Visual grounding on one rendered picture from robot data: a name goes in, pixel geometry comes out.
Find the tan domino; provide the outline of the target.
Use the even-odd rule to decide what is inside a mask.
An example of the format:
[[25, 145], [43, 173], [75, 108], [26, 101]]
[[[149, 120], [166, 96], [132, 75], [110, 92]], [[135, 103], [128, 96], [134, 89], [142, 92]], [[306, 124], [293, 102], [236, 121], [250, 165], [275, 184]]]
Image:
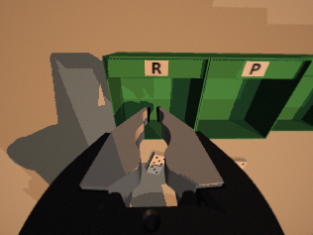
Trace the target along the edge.
[[232, 160], [234, 160], [242, 169], [247, 163], [246, 159], [232, 159]]
[[153, 156], [149, 162], [149, 165], [147, 167], [146, 173], [159, 175], [163, 166], [164, 166], [164, 154], [154, 152], [154, 154], [153, 154]]

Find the green rack of three bins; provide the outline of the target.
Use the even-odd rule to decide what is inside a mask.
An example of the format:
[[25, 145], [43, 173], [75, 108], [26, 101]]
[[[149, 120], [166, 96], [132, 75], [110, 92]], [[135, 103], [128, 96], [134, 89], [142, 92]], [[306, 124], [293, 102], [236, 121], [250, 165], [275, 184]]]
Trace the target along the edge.
[[144, 140], [163, 140], [159, 106], [209, 140], [313, 131], [313, 55], [116, 52], [102, 59], [116, 127], [151, 107]]

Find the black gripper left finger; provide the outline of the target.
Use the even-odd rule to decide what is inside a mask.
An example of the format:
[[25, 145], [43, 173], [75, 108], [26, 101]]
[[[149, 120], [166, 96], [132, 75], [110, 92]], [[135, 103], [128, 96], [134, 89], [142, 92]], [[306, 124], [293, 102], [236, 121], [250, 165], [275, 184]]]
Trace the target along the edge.
[[18, 235], [52, 235], [70, 220], [105, 208], [111, 192], [120, 192], [130, 207], [141, 183], [140, 144], [150, 114], [151, 107], [143, 108], [73, 160], [41, 196]]

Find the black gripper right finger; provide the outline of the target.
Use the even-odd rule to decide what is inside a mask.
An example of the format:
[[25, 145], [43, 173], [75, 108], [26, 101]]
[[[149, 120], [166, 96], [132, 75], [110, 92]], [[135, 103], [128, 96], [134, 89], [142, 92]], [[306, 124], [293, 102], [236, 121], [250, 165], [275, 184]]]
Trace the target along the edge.
[[255, 235], [285, 235], [266, 199], [226, 153], [162, 107], [156, 108], [162, 126], [166, 184], [177, 204], [186, 190], [196, 193], [198, 206], [221, 211]]

